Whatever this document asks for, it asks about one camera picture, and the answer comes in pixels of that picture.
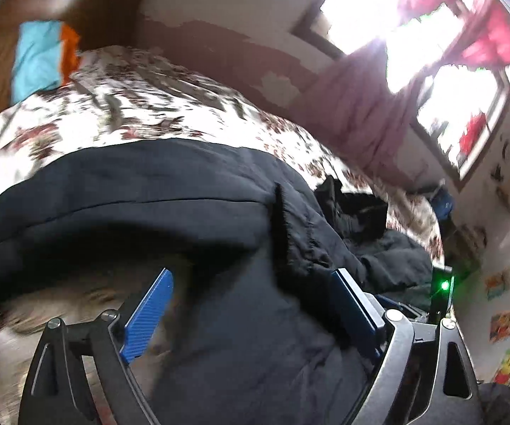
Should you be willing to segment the red clothing outside window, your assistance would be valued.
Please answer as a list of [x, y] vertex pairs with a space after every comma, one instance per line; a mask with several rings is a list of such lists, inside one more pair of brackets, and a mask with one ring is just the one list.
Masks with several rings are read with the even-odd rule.
[[483, 130], [487, 127], [487, 115], [480, 112], [473, 115], [466, 125], [465, 131], [460, 137], [460, 152], [466, 157], [470, 155], [475, 144], [479, 140]]

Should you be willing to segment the wooden bedside table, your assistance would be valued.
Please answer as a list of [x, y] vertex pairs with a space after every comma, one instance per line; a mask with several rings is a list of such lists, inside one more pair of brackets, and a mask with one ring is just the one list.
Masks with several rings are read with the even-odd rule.
[[483, 226], [456, 225], [452, 219], [440, 223], [445, 265], [451, 267], [458, 283], [480, 272], [482, 254], [487, 248]]

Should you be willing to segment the brown wooden headboard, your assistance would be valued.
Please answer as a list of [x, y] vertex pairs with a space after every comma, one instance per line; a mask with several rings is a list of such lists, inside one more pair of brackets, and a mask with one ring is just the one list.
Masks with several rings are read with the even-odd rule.
[[143, 0], [0, 0], [0, 111], [18, 101], [12, 92], [12, 71], [33, 65], [18, 52], [19, 43], [49, 50], [41, 69], [33, 69], [36, 89], [65, 85], [74, 70], [75, 51], [128, 45], [134, 39]]

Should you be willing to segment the striped blue orange pillow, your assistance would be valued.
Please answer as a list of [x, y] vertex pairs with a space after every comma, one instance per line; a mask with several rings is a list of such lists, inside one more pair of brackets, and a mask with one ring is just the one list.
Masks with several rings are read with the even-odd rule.
[[0, 29], [0, 111], [66, 85], [80, 64], [80, 35], [58, 20]]

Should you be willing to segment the colourful wall sticker lower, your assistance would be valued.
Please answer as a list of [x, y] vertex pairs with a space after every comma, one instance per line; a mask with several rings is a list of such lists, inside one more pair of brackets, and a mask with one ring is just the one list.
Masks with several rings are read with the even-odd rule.
[[495, 344], [510, 337], [510, 310], [499, 312], [490, 318], [489, 341]]

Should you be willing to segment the large black padded coat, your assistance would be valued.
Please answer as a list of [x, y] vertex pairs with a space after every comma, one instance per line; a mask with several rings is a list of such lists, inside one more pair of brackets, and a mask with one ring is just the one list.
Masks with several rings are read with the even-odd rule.
[[0, 195], [0, 306], [61, 278], [168, 268], [186, 286], [150, 405], [164, 424], [343, 420], [370, 368], [334, 270], [425, 310], [433, 266], [374, 196], [317, 189], [271, 154], [167, 139], [65, 155]]

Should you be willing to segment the blue bag by bed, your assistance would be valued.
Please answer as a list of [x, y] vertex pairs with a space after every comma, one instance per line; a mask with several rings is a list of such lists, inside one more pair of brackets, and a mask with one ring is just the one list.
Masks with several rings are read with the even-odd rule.
[[440, 185], [433, 195], [430, 196], [429, 203], [433, 208], [439, 222], [449, 218], [454, 209], [454, 198], [445, 185]]

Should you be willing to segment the floral white red bedspread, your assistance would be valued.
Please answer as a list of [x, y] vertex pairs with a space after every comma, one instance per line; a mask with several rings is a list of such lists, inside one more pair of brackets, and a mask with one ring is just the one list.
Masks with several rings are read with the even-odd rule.
[[433, 261], [443, 257], [426, 200], [346, 166], [303, 127], [262, 111], [235, 89], [119, 46], [87, 52], [71, 84], [0, 113], [0, 194], [75, 151], [169, 138], [263, 151], [310, 187], [333, 177], [346, 193], [376, 195], [389, 205], [388, 228], [420, 243]]

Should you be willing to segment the colourful wall sticker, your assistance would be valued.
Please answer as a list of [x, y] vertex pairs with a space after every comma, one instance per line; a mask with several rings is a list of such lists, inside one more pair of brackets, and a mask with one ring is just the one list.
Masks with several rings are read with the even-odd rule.
[[503, 269], [501, 272], [496, 272], [485, 279], [484, 291], [486, 292], [487, 300], [499, 298], [510, 289], [510, 267]]
[[510, 337], [510, 310], [499, 312], [490, 318], [489, 341], [495, 344]]

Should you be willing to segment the colourful wall sticker upper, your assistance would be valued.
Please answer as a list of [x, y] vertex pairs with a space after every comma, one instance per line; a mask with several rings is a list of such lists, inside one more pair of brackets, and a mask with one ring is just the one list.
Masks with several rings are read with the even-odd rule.
[[496, 272], [485, 279], [484, 291], [486, 292], [487, 300], [499, 298], [510, 289], [510, 267], [503, 269], [501, 272]]

